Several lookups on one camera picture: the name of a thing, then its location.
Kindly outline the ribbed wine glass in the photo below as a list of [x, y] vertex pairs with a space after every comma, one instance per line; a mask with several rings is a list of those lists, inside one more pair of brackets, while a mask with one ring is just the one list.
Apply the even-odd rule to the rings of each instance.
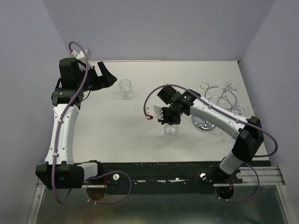
[[179, 131], [178, 125], [165, 124], [164, 126], [164, 134], [166, 136], [175, 136], [178, 134], [178, 131]]

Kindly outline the short clear wine glass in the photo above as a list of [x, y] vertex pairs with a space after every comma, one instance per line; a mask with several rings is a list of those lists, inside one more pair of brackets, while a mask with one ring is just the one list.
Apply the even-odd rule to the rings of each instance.
[[124, 99], [130, 99], [132, 97], [132, 85], [128, 79], [123, 79], [119, 82], [121, 95]]

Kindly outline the tall wine glass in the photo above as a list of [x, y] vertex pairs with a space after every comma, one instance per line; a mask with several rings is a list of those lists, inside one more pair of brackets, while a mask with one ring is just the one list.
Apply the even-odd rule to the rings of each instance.
[[234, 106], [236, 106], [238, 100], [236, 96], [236, 92], [238, 92], [240, 89], [240, 86], [235, 81], [227, 81], [225, 83], [225, 89], [223, 90], [223, 93], [220, 98], [220, 106], [227, 110], [231, 111]]

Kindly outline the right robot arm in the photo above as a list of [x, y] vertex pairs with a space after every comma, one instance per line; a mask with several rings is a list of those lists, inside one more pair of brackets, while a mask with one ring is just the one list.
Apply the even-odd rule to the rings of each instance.
[[162, 124], [178, 125], [182, 114], [204, 119], [223, 130], [235, 140], [232, 150], [212, 172], [213, 182], [225, 183], [242, 164], [251, 162], [263, 143], [261, 121], [253, 116], [250, 119], [226, 111], [209, 103], [200, 94], [186, 90], [180, 93], [166, 86], [157, 94], [167, 105], [161, 108], [158, 121]]

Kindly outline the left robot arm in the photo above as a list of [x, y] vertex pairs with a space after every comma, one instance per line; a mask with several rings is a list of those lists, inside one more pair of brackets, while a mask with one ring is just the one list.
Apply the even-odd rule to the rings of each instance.
[[77, 117], [84, 92], [111, 87], [117, 78], [98, 62], [88, 72], [85, 64], [76, 58], [59, 61], [60, 78], [51, 95], [54, 124], [50, 147], [43, 165], [36, 167], [36, 176], [48, 189], [79, 189], [85, 180], [93, 184], [103, 181], [101, 163], [93, 160], [75, 164], [73, 139]]

